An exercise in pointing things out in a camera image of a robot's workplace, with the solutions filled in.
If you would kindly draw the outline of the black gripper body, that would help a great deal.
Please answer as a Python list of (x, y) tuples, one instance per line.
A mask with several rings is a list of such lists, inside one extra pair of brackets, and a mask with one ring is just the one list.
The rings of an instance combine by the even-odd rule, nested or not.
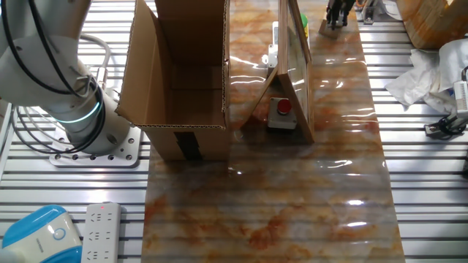
[(343, 12), (344, 16), (348, 16), (354, 3), (355, 0), (329, 0), (326, 10), (327, 16), (331, 17), (334, 13), (338, 15), (340, 12)]

